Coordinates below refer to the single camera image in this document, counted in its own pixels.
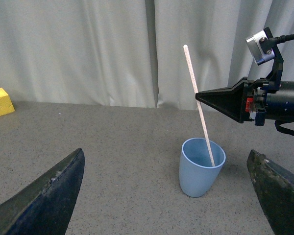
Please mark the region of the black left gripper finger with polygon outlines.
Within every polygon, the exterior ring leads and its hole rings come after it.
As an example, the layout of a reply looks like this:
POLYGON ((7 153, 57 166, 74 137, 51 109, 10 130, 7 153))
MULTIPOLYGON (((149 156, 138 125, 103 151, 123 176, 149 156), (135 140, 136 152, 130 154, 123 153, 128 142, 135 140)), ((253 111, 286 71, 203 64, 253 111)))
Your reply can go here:
POLYGON ((0 205, 0 235, 64 235, 84 175, 81 148, 0 205))

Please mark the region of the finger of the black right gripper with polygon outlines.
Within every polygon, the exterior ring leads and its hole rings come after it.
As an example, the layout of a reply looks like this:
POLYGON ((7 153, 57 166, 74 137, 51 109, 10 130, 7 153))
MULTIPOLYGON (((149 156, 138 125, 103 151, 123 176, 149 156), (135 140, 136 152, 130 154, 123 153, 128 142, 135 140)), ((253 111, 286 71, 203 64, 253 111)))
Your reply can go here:
POLYGON ((294 174, 255 150, 246 164, 274 234, 294 235, 294 174))

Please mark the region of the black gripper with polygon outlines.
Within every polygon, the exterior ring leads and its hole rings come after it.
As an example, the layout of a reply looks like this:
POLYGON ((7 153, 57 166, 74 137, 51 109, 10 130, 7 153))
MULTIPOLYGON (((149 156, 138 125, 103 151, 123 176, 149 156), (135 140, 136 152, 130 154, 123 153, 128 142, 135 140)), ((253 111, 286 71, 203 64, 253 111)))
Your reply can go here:
POLYGON ((269 83, 264 79, 248 81, 243 77, 232 87, 196 93, 196 100, 221 112, 238 123, 249 119, 256 126, 264 126, 269 83))

